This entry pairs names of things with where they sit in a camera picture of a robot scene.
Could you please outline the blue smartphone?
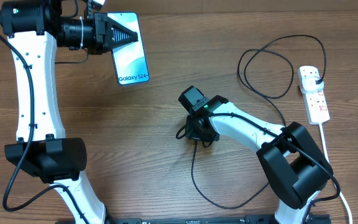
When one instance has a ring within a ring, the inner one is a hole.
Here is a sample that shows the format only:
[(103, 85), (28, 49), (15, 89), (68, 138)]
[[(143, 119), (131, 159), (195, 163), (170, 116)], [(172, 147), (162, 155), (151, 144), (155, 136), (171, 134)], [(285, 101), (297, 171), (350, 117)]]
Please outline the blue smartphone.
[(138, 15), (134, 12), (111, 12), (108, 16), (138, 34), (138, 41), (112, 50), (112, 59), (119, 85), (149, 81)]

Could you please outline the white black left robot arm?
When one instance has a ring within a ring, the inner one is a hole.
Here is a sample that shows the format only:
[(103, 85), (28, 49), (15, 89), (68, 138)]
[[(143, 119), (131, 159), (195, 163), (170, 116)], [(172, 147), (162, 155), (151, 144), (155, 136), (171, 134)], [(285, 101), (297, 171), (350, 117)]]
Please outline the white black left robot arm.
[(16, 171), (38, 177), (56, 190), (75, 223), (112, 223), (85, 172), (81, 138), (68, 138), (60, 117), (55, 81), (60, 47), (100, 55), (140, 41), (140, 33), (88, 1), (85, 14), (64, 16), (60, 1), (6, 1), (0, 10), (0, 40), (14, 58), (19, 102), (16, 142), (5, 146)]

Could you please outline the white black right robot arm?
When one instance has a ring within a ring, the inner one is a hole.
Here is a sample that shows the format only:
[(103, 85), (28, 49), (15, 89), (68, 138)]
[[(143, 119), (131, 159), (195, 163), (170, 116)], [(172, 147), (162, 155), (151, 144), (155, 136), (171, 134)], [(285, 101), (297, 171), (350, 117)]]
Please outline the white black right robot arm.
[(279, 198), (271, 223), (330, 223), (328, 216), (317, 217), (310, 211), (320, 202), (320, 191), (334, 178), (333, 170), (303, 125), (262, 121), (225, 97), (216, 95), (209, 99), (194, 86), (187, 88), (178, 100), (188, 116), (177, 139), (187, 137), (209, 147), (220, 136), (228, 136), (256, 154)]

